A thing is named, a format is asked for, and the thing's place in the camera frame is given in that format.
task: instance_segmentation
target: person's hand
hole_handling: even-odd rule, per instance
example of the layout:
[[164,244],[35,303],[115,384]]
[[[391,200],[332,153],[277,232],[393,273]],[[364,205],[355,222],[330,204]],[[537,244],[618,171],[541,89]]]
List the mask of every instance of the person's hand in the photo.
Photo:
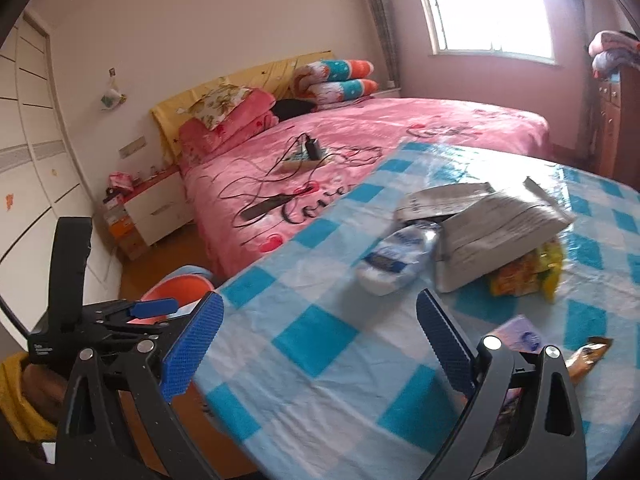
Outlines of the person's hand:
[[29,364],[22,371],[22,395],[53,424],[60,420],[65,392],[66,379],[46,366]]

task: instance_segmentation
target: orange bucket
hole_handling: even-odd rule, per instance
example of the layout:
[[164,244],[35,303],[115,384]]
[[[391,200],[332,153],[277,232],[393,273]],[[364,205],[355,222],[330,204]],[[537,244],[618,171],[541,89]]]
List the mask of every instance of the orange bucket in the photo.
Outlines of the orange bucket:
[[[178,301],[178,306],[185,306],[200,300],[207,292],[214,292],[215,290],[215,287],[206,278],[196,274],[183,274],[153,286],[140,298],[140,301],[175,298]],[[133,324],[153,324],[165,319],[166,316],[156,316],[146,319],[132,319],[129,322]]]

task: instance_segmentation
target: wall outlet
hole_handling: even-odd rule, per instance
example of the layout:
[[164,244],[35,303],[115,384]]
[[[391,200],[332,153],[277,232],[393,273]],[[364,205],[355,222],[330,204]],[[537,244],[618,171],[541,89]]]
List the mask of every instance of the wall outlet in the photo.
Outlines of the wall outlet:
[[133,155],[137,150],[141,150],[145,146],[145,137],[138,137],[133,142],[130,142],[129,144],[118,150],[120,152],[120,158],[127,158],[128,156]]

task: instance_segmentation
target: brown wrapper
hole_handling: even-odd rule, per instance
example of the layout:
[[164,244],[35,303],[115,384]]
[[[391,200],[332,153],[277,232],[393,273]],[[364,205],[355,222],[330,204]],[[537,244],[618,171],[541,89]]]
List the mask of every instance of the brown wrapper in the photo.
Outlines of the brown wrapper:
[[564,364],[569,372],[571,382],[578,384],[588,374],[595,364],[604,357],[613,339],[608,337],[592,336],[587,339],[587,344],[578,348]]

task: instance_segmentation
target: blue gripper pad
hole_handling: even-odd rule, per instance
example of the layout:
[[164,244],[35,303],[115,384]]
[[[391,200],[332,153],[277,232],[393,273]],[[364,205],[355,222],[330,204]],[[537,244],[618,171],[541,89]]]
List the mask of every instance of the blue gripper pad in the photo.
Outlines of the blue gripper pad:
[[160,393],[166,402],[187,391],[209,345],[218,333],[225,313],[222,297],[212,292],[193,314],[180,339],[162,360]]
[[179,308],[180,305],[177,300],[166,298],[165,300],[137,301],[129,309],[129,313],[138,319],[146,319],[147,317],[173,314]]
[[474,359],[468,347],[428,290],[418,295],[415,311],[451,387],[470,399],[476,385],[472,375]]

